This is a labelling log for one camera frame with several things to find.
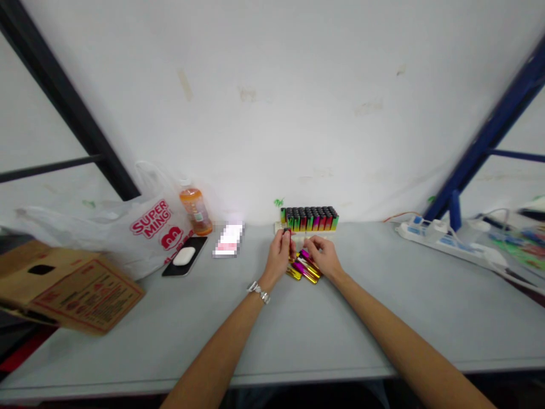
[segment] orange wire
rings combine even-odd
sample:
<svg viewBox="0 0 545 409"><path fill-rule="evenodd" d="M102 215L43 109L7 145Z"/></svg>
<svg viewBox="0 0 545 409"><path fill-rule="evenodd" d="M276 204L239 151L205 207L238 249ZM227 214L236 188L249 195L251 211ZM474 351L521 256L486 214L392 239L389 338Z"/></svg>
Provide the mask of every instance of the orange wire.
<svg viewBox="0 0 545 409"><path fill-rule="evenodd" d="M390 216L388 219L384 219L382 222L383 222L383 223L386 223L386 222L389 221L390 219L393 219L393 218L398 217L398 216L403 216L403 215L405 215L405 214L416 214L417 216L422 217L422 215L421 215L420 213L418 213L418 212L404 212L404 213L399 213L399 214L397 214L397 215L395 215L395 216Z"/></svg>

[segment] silver watch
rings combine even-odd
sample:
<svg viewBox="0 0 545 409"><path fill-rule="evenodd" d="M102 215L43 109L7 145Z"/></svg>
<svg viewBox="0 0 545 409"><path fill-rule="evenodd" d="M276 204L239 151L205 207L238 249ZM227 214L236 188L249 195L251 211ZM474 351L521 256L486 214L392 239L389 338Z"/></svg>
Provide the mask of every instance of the silver watch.
<svg viewBox="0 0 545 409"><path fill-rule="evenodd" d="M269 301L271 301L271 298L269 297L269 295L266 292L261 291L261 287L259 286L259 284L257 284L257 281L254 281L252 284L250 284L248 286L248 288L246 289L246 292L247 293L253 293L253 292L258 293L261 296L261 299L263 300L265 305L267 305L269 303Z"/></svg>

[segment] smartphone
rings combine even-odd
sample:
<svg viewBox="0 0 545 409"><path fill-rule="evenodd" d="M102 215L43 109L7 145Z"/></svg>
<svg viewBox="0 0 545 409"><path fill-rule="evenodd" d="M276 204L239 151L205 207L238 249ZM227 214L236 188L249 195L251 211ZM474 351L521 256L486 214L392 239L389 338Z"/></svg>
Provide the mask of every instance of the smartphone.
<svg viewBox="0 0 545 409"><path fill-rule="evenodd" d="M191 267L193 267L193 264L197 260L197 257L199 257L199 254L201 253L201 250L203 249L207 239L208 239L207 237L190 237L189 239L187 239L187 241L184 243L181 249L185 247L195 248L195 254L193 254L193 257L191 258L189 263L183 266L175 266L174 264L172 264L172 262L174 261L174 257L173 257L172 260L170 261L170 264L167 266L165 271L163 271L162 276L163 277L185 277L186 275L188 275L189 271L191 270Z"/></svg>

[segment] power strip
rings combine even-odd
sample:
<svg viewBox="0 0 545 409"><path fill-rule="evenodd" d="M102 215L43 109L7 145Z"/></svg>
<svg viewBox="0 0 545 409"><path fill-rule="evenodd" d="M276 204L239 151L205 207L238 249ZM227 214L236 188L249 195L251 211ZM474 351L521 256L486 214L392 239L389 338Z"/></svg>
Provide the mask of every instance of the power strip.
<svg viewBox="0 0 545 409"><path fill-rule="evenodd" d="M426 229L426 226L419 225L415 227L407 222L403 222L396 227L396 231L404 239L415 241L443 253L462 258L480 265L481 267L485 267L486 269L490 270L492 268L490 262L500 269L505 269L509 266L498 250L487 246L473 243L471 244L473 248L470 248L457 242L456 239L450 235L444 235L435 242L426 241Z"/></svg>

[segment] bottle cap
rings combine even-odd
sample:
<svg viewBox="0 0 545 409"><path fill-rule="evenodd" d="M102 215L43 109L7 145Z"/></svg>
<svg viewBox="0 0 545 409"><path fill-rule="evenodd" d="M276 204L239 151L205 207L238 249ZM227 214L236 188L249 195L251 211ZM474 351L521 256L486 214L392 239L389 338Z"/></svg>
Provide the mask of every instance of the bottle cap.
<svg viewBox="0 0 545 409"><path fill-rule="evenodd" d="M188 178L187 176L184 176L181 179L179 179L178 182L182 186L190 186L191 185L191 178Z"/></svg>

